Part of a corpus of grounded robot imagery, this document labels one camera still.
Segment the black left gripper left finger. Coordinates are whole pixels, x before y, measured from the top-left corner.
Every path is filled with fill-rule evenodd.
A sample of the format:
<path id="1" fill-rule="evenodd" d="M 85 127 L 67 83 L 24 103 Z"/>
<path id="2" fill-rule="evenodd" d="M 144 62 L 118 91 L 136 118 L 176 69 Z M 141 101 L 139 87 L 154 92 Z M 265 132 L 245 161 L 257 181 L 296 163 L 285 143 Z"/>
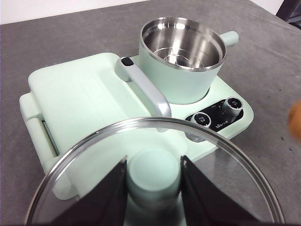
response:
<path id="1" fill-rule="evenodd" d="M 51 226 L 122 226 L 127 205 L 127 160 L 122 159 Z"/>

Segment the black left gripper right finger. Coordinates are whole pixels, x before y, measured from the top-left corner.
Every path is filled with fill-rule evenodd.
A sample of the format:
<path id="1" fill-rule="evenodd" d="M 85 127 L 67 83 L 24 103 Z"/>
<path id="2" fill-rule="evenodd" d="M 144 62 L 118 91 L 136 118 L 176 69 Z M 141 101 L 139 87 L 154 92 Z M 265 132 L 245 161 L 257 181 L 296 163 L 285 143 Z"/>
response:
<path id="1" fill-rule="evenodd" d="M 181 157 L 181 194 L 188 226 L 256 226 L 260 221 Z"/>

